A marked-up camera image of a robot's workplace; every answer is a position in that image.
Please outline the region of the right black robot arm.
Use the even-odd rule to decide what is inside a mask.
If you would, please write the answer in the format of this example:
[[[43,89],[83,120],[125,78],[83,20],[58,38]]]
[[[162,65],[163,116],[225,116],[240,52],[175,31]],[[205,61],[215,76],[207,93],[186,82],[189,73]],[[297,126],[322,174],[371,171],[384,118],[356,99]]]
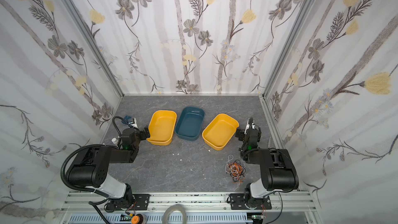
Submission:
[[[248,209],[256,209],[274,193],[289,193],[299,187],[299,177],[286,149],[261,148],[261,129],[249,125],[237,129],[235,137],[242,142],[240,158],[247,164],[260,166],[260,179],[249,183],[244,191],[244,204]]]

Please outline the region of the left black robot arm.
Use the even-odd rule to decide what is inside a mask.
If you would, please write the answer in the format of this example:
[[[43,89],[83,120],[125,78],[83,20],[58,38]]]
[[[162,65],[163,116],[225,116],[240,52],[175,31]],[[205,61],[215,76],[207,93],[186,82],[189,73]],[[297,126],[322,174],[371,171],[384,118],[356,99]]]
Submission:
[[[119,135],[116,145],[95,144],[83,146],[72,152],[61,166],[60,176],[65,186],[75,191],[97,194],[105,199],[89,204],[112,213],[118,210],[145,211],[149,194],[134,195],[131,186],[112,177],[110,164],[133,163],[138,155],[141,141],[150,137],[148,127],[143,131],[130,127]]]

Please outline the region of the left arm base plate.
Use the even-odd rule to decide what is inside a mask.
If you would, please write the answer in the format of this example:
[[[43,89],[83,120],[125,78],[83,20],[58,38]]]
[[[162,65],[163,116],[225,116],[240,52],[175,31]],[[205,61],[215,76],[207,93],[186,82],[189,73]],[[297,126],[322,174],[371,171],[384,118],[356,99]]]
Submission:
[[[150,194],[134,194],[120,199],[109,199],[104,206],[108,213],[114,211],[146,211]]]

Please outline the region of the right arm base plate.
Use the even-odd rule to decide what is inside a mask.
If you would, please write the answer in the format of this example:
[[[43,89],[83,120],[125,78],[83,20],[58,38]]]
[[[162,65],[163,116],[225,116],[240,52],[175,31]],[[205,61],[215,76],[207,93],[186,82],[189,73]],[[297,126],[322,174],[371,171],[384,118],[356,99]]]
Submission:
[[[230,194],[227,197],[227,203],[231,210],[271,210],[272,205],[269,197],[256,199],[245,194]]]

